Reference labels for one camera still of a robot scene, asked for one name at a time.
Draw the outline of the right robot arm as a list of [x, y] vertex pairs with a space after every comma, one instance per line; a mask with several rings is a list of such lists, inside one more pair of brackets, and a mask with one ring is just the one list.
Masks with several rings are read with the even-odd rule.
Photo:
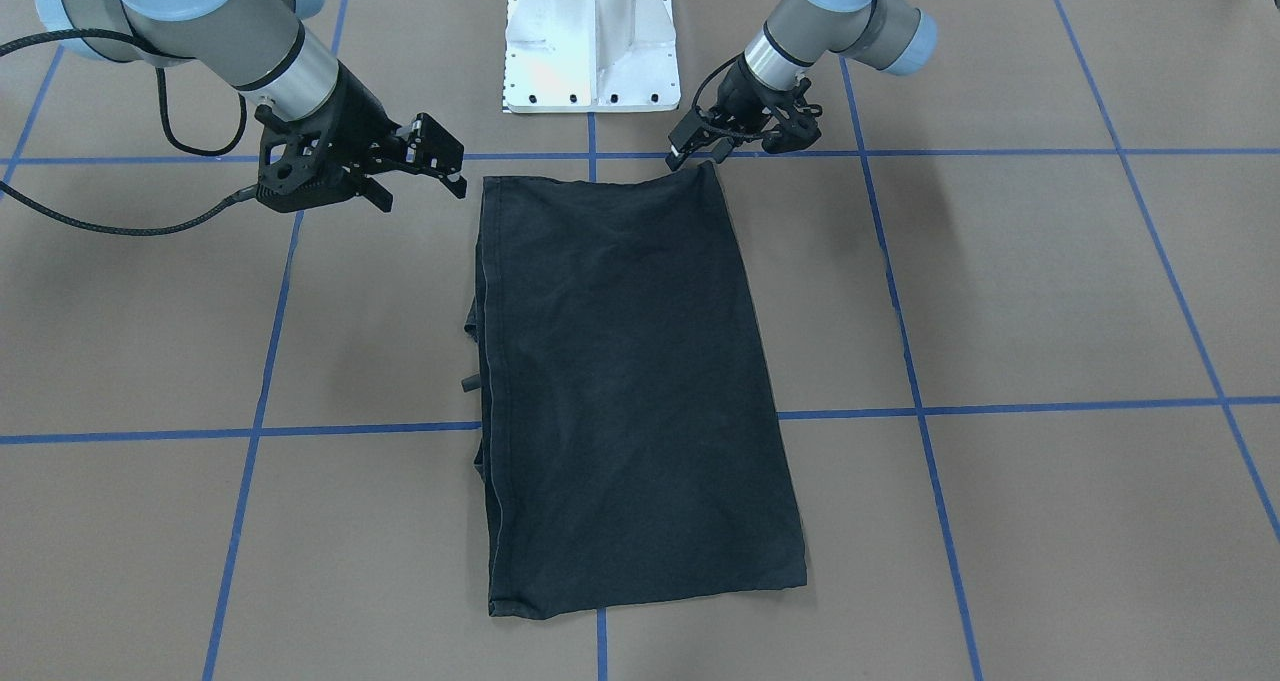
[[159, 70], [200, 61], [262, 124], [252, 198], [297, 212], [362, 197], [389, 211], [380, 172], [440, 180], [466, 195], [460, 140], [420, 113], [393, 122], [307, 28], [325, 0], [35, 0], [38, 19], [92, 60]]

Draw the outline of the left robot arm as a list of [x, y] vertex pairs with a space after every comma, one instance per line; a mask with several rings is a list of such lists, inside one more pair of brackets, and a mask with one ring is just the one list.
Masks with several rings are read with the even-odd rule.
[[932, 15], [905, 0], [780, 0], [742, 52], [712, 70], [708, 108], [690, 104], [669, 134], [671, 172], [692, 154], [716, 163], [746, 143], [765, 154], [805, 151], [820, 138], [823, 108], [809, 102], [808, 72], [824, 55], [850, 58], [890, 76], [913, 76], [931, 60], [938, 40]]

